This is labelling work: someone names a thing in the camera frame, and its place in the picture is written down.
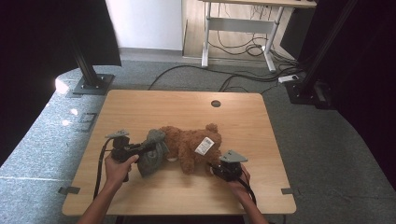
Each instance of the table top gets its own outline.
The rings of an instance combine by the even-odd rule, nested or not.
[[[212,106],[219,101],[220,107]],[[110,91],[96,121],[63,212],[80,216],[92,202],[99,154],[109,133],[125,129],[131,143],[141,143],[150,129],[175,126],[204,129],[216,123],[222,136],[222,153],[232,149],[248,158],[258,207],[264,214],[291,214],[296,210],[271,122],[258,93],[193,91]],[[105,168],[102,185],[106,180]],[[226,183],[205,173],[204,165],[184,175],[179,162],[163,161],[159,171],[142,178],[133,164],[130,181],[122,185],[109,215],[230,215],[245,214]]]
[[[200,0],[210,3],[242,4],[242,5],[260,5],[272,7],[316,7],[315,1],[307,0]]]

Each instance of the table leg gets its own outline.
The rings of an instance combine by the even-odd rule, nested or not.
[[[274,21],[274,26],[272,28],[271,34],[269,35],[269,39],[267,41],[267,44],[262,47],[262,51],[265,57],[265,61],[267,61],[268,64],[268,69],[270,72],[274,73],[276,71],[274,62],[272,60],[272,55],[270,53],[271,46],[274,42],[275,34],[277,27],[279,26],[280,18],[282,17],[283,13],[283,7],[279,7],[279,11],[277,12],[276,19]]]
[[[209,54],[209,46],[208,46],[208,39],[209,39],[209,23],[210,23],[210,9],[212,4],[208,2],[207,12],[206,12],[206,25],[205,25],[205,40],[204,40],[204,49],[202,50],[202,67],[207,67],[208,65],[208,54]]]

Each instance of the white wall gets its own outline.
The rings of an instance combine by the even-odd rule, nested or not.
[[[182,50],[182,0],[106,0],[120,48]]]

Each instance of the brown teddy bear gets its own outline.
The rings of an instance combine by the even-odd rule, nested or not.
[[[184,174],[192,174],[196,162],[220,164],[221,135],[216,124],[208,124],[204,130],[182,131],[173,126],[162,127],[160,130],[165,132],[164,142],[169,149],[166,158],[169,161],[176,161],[179,158],[181,170]],[[205,168],[206,173],[210,174],[209,166],[207,165]]]

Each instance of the black curtain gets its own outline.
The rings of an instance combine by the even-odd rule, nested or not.
[[[344,6],[346,0],[331,4]],[[326,24],[334,24],[342,9],[335,8],[333,20]],[[326,35],[327,31],[318,27],[320,15],[329,10],[332,8],[318,6],[308,38]],[[315,72],[329,84],[333,105],[361,135],[396,189],[395,27],[394,1],[358,0]],[[306,44],[303,51],[308,57],[314,50]]]
[[[67,34],[95,65],[120,65],[105,0],[0,3],[0,164],[55,91],[55,78],[78,68]]]

